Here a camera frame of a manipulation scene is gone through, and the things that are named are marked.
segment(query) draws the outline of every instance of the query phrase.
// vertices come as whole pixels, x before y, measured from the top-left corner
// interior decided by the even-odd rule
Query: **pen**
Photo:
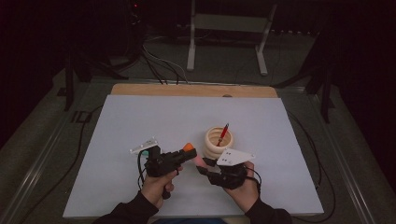
[[[225,127],[223,128],[223,131],[221,132],[218,144],[216,145],[216,147],[220,146],[220,142],[222,141],[222,138],[225,136],[225,134],[227,133],[228,130],[228,123],[225,125]]]

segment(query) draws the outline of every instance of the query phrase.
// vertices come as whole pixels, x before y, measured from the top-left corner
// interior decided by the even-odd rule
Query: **hand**
[[[250,161],[246,161],[245,166],[248,168],[247,176],[254,177],[254,164]],[[244,213],[251,208],[260,196],[256,181],[250,179],[246,179],[244,184],[237,189],[224,190],[233,198]]]
[[[163,206],[163,188],[166,191],[171,192],[175,186],[172,184],[172,179],[177,176],[177,171],[173,171],[167,175],[160,177],[151,177],[146,175],[143,188],[140,191],[145,198],[154,204],[158,209]]]

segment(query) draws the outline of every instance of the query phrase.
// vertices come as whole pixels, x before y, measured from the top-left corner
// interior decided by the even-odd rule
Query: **black sleeve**
[[[290,224],[290,214],[284,209],[274,209],[263,203],[260,198],[245,213],[250,218],[250,224]]]
[[[139,191],[129,203],[119,203],[110,214],[99,217],[93,224],[143,224],[157,212],[158,208]]]

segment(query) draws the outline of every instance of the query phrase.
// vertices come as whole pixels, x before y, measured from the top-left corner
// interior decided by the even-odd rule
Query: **white metal frame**
[[[187,70],[194,70],[196,48],[194,39],[195,29],[242,31],[262,33],[262,42],[260,45],[256,46],[255,50],[260,74],[262,76],[267,76],[268,71],[262,51],[271,29],[275,11],[276,5],[273,5],[268,17],[266,18],[201,14],[195,12],[195,0],[191,0],[191,35]]]

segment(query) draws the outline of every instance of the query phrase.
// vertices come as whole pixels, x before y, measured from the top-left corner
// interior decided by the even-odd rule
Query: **white paper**
[[[281,99],[108,95],[64,217],[99,217],[132,200],[138,191],[138,170],[130,148],[155,136],[163,152],[191,142],[203,155],[205,132],[226,123],[233,148],[256,155],[252,162],[262,177],[265,203],[294,215],[323,213]],[[192,161],[183,167],[157,217],[243,214]]]

